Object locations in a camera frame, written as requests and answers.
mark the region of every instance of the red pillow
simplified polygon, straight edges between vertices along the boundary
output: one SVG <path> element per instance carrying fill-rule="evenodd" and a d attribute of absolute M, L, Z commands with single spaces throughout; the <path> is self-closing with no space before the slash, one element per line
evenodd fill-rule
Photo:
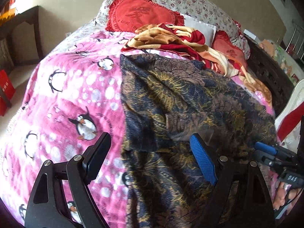
<path fill-rule="evenodd" d="M 152 0 L 114 0 L 109 8 L 106 30 L 134 32 L 143 25 L 160 23 L 184 26 L 184 18 L 180 13 L 169 10 Z"/>

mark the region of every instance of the blue textured pad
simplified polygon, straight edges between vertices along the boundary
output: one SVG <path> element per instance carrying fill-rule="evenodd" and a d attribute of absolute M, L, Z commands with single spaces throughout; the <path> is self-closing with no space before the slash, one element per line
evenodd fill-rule
<path fill-rule="evenodd" d="M 215 185 L 217 182 L 217 177 L 215 174 L 215 166 L 208 156 L 208 154 L 203 149 L 202 145 L 198 139 L 191 135 L 190 137 L 190 147 L 192 153 L 204 175 L 204 178 L 209 181 L 212 185 Z"/>
<path fill-rule="evenodd" d="M 255 143 L 254 149 L 263 151 L 263 152 L 268 153 L 270 155 L 276 155 L 277 154 L 277 150 L 273 146 L 266 145 L 266 144 L 264 144 L 262 142 L 259 142 L 259 141 Z"/>

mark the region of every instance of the red bag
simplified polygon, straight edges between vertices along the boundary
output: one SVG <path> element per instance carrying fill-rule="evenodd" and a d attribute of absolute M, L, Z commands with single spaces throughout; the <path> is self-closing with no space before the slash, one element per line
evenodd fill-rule
<path fill-rule="evenodd" d="M 0 71 L 0 88 L 2 88 L 7 99 L 11 100 L 15 93 L 15 88 L 13 87 L 12 83 L 10 82 L 4 70 Z M 6 104 L 4 100 L 0 97 L 0 116 L 4 116 L 6 109 L 7 109 Z"/>

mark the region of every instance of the dark patterned blanket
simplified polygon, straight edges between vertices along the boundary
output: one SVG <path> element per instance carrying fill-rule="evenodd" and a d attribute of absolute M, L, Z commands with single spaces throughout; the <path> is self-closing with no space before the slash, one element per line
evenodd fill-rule
<path fill-rule="evenodd" d="M 256 141 L 276 142 L 274 118 L 233 81 L 202 70 L 196 60 L 121 55 L 120 67 L 122 157 L 132 182 L 128 227 L 192 227 L 213 187 L 190 150 L 191 134 L 199 133 L 220 155 L 246 161 Z"/>

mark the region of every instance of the metal screw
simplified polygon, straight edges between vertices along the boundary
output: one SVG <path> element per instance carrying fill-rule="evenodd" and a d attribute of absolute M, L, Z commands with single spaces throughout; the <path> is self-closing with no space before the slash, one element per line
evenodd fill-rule
<path fill-rule="evenodd" d="M 80 160 L 81 158 L 82 158 L 82 156 L 79 155 L 79 154 L 77 154 L 77 155 L 74 156 L 74 160 L 75 160 L 75 161 L 78 161 L 78 160 Z"/>
<path fill-rule="evenodd" d="M 46 160 L 45 162 L 44 162 L 44 166 L 49 166 L 51 164 L 51 161 L 50 160 Z"/>
<path fill-rule="evenodd" d="M 226 156 L 221 156 L 221 157 L 219 157 L 219 159 L 220 159 L 220 161 L 222 161 L 222 162 L 228 161 L 228 158 L 227 158 Z"/>
<path fill-rule="evenodd" d="M 251 162 L 250 162 L 250 165 L 251 165 L 252 167 L 257 167 L 257 163 L 256 163 L 255 161 L 251 161 Z"/>

